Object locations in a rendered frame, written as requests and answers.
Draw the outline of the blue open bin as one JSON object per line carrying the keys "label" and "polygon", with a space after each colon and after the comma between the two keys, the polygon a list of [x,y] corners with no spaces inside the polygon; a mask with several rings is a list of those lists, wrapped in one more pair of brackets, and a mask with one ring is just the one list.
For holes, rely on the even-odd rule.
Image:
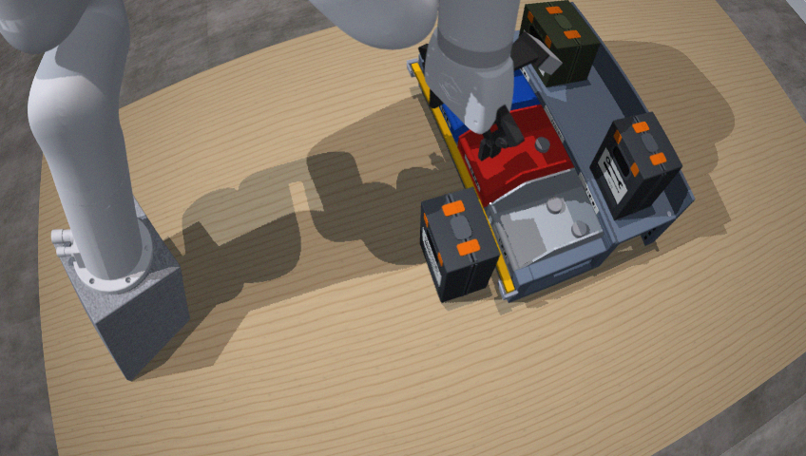
{"label": "blue open bin", "polygon": [[[511,110],[524,108],[527,106],[540,105],[538,98],[532,91],[521,69],[514,71],[514,89]],[[523,100],[522,100],[523,99]],[[444,119],[449,127],[453,139],[458,142],[458,138],[470,130],[445,104],[439,106]]]}

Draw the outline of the grey open bin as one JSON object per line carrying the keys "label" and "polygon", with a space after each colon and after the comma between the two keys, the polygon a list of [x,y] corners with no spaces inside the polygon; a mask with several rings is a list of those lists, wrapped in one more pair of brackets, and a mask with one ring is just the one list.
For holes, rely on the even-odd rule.
{"label": "grey open bin", "polygon": [[[551,196],[562,201],[558,214],[547,210]],[[584,222],[587,228],[580,238],[571,233],[577,220]],[[510,277],[515,270],[605,234],[575,168],[526,181],[493,201],[489,207],[489,223]]]}

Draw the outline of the olive green tool case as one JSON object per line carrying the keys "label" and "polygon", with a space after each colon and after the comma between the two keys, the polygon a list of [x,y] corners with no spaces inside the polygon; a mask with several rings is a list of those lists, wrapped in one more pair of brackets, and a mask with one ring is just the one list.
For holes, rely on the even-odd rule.
{"label": "olive green tool case", "polygon": [[519,37],[524,31],[562,62],[552,75],[531,63],[545,87],[587,80],[600,41],[568,0],[525,4]]}

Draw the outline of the yellow bar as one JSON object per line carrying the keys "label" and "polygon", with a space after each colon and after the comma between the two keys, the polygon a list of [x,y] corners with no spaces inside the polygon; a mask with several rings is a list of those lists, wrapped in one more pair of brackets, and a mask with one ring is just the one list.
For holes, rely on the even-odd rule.
{"label": "yellow bar", "polygon": [[[422,91],[423,91],[423,93],[424,93],[424,95],[425,95],[425,97],[426,97],[426,99],[428,101],[428,104],[430,105],[430,101],[429,101],[430,89],[427,86],[427,84],[425,83],[425,78],[424,78],[424,75],[423,75],[423,73],[422,73],[422,71],[420,69],[419,64],[418,63],[412,64],[412,69],[413,69],[414,75],[415,75],[418,83],[420,84],[420,86],[422,88]],[[473,184],[473,182],[471,180],[469,171],[468,171],[468,169],[467,169],[467,167],[466,167],[466,165],[465,165],[465,163],[464,163],[464,161],[462,159],[462,156],[461,156],[461,154],[460,154],[460,152],[458,150],[458,147],[457,147],[457,145],[456,145],[456,143],[455,143],[455,141],[453,139],[453,136],[452,136],[452,134],[451,134],[451,132],[449,130],[449,127],[448,127],[448,125],[447,125],[447,123],[446,123],[446,121],[445,121],[445,119],[443,117],[443,114],[442,114],[440,108],[439,107],[437,107],[435,109],[431,108],[431,110],[432,110],[433,116],[436,119],[436,121],[438,123],[438,126],[439,126],[439,128],[440,128],[440,130],[442,132],[442,135],[443,135],[443,137],[444,137],[444,139],[446,141],[446,144],[447,144],[447,146],[448,146],[448,148],[449,148],[449,150],[451,152],[452,158],[453,158],[453,160],[455,162],[455,165],[456,165],[456,167],[458,169],[458,172],[459,172],[459,174],[461,176],[461,179],[462,179],[465,187],[466,188],[473,187],[475,192],[476,192],[476,189],[475,189],[474,184]],[[477,197],[479,199],[479,196],[478,196],[477,192],[476,192],[476,195],[477,195]],[[483,205],[481,203],[481,200],[479,199],[479,201],[480,201],[480,204],[481,204],[481,206],[483,208],[483,211],[485,213],[487,221],[489,223],[488,217],[487,217],[486,212],[484,210],[484,207],[483,207]],[[495,235],[493,234],[493,236],[494,236],[495,242],[496,242],[496,244],[498,246],[498,243],[497,243],[497,240],[495,238]],[[499,246],[498,246],[498,249],[500,251]],[[503,282],[505,291],[508,294],[508,293],[511,293],[511,292],[514,291],[514,286],[512,284],[512,281],[511,281],[511,278],[510,278],[510,275],[509,275],[509,271],[508,271],[506,263],[505,263],[505,261],[503,259],[501,251],[500,251],[500,254],[501,255],[500,255],[499,260],[498,260],[498,262],[496,264],[496,267],[497,267],[497,270],[498,270],[499,275],[501,277],[501,280]]]}

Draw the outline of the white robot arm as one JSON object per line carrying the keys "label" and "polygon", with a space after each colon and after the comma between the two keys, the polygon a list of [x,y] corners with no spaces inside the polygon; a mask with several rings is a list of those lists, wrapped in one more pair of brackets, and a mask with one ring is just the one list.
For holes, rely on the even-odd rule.
{"label": "white robot arm", "polygon": [[[491,68],[510,56],[514,71],[533,63],[550,75],[562,64],[525,31],[512,43],[520,0],[309,1],[373,48],[420,43],[438,12],[437,44],[456,64]],[[151,235],[136,214],[119,119],[130,44],[124,0],[0,0],[0,32],[18,50],[45,52],[28,117],[70,227],[51,231],[53,244],[72,244],[57,247],[57,256],[73,258],[90,290],[124,293],[144,279],[153,259]]]}

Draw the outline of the red bin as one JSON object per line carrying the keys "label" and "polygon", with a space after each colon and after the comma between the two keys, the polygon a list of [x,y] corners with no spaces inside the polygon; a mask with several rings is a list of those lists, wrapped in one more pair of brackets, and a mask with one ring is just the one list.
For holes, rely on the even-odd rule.
{"label": "red bin", "polygon": [[[478,159],[483,134],[479,135],[471,130],[462,134],[461,156],[484,207],[526,181],[574,168],[541,104],[511,110],[510,114],[525,141],[518,146],[502,148],[492,159]],[[539,137],[550,142],[546,153],[535,148]]]}

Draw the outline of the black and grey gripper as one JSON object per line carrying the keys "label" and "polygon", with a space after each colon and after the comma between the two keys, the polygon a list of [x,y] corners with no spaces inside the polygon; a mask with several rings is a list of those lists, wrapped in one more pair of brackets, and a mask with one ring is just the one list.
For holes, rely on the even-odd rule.
{"label": "black and grey gripper", "polygon": [[[503,64],[491,68],[461,66],[440,50],[437,27],[429,43],[418,50],[424,60],[425,82],[430,88],[430,107],[445,104],[471,131],[483,134],[478,152],[481,162],[489,156],[496,157],[501,148],[525,141],[510,114],[514,89],[510,56]],[[498,129],[491,133],[494,124]]]}

